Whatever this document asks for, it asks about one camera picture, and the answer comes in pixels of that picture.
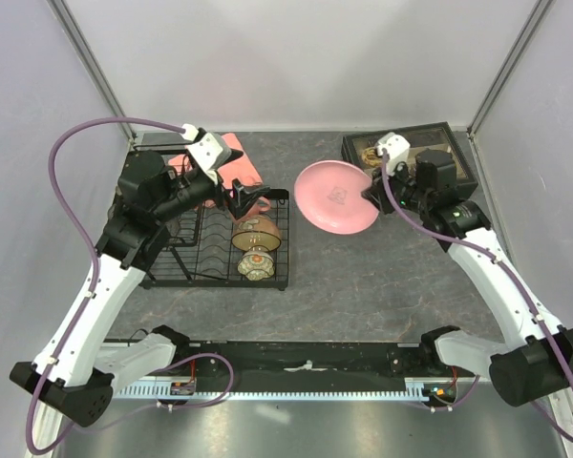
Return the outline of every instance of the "storage box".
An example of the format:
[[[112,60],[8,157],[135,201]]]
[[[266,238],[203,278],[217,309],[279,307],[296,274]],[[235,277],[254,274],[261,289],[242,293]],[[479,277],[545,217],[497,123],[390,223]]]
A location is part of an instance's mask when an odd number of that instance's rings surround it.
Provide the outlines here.
[[[455,136],[447,122],[344,135],[342,140],[342,158],[346,162],[356,165],[371,177],[373,169],[382,164],[382,159],[375,154],[375,143],[382,135],[388,132],[403,135],[410,142],[410,154],[406,162],[412,176],[415,173],[415,158],[419,153],[427,149],[441,150],[450,153],[455,160],[458,195],[463,199],[467,199],[478,187],[478,182],[469,168],[458,143],[456,143]]]

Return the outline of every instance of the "white wall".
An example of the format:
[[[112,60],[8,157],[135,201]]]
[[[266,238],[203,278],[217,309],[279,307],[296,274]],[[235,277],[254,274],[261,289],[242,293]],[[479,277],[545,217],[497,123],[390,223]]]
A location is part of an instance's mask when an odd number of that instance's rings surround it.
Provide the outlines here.
[[[62,321],[89,263],[53,196],[47,157],[66,129],[110,115],[47,2],[0,0],[0,457],[23,456],[30,395],[9,380]],[[115,126],[69,141],[66,197],[96,238],[125,153]]]
[[[68,0],[128,115],[211,129],[473,118],[534,0]]]
[[[573,0],[555,2],[477,140],[519,270],[573,326]]]

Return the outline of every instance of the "dish rack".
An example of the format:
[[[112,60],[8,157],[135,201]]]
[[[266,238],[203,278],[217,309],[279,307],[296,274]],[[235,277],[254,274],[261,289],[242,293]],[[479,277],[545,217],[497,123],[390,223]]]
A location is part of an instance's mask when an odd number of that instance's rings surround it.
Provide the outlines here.
[[[265,197],[271,208],[263,215],[278,226],[282,237],[278,249],[270,252],[275,262],[272,277],[250,281],[238,272],[244,252],[231,244],[233,220],[226,211],[201,205],[178,218],[178,233],[159,253],[140,285],[146,289],[246,287],[284,291],[288,286],[289,194],[286,189],[272,189]]]

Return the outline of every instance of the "gray tabletop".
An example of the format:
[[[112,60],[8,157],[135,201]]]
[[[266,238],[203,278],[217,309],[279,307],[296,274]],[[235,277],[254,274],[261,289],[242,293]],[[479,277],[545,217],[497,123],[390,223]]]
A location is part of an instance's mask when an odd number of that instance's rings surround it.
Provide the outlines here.
[[[466,135],[456,137],[475,168]],[[342,133],[244,133],[238,138],[264,182],[291,192],[309,164],[341,158]],[[162,135],[148,141],[157,140],[171,141]],[[485,208],[479,189],[473,199]],[[109,337],[127,338],[137,328],[159,324],[192,339],[215,340],[417,342],[422,333],[445,324],[483,338],[500,337],[466,275],[435,241],[397,215],[381,215],[361,234],[337,236],[304,219],[294,199],[291,212],[286,291],[138,288]]]

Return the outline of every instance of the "plate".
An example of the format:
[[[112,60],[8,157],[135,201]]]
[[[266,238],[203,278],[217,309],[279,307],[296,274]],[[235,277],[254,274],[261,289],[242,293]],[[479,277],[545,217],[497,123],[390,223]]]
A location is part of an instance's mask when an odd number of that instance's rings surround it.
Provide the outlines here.
[[[378,210],[361,197],[371,178],[341,160],[308,166],[295,181],[295,201],[304,217],[333,234],[356,234],[370,227]]]

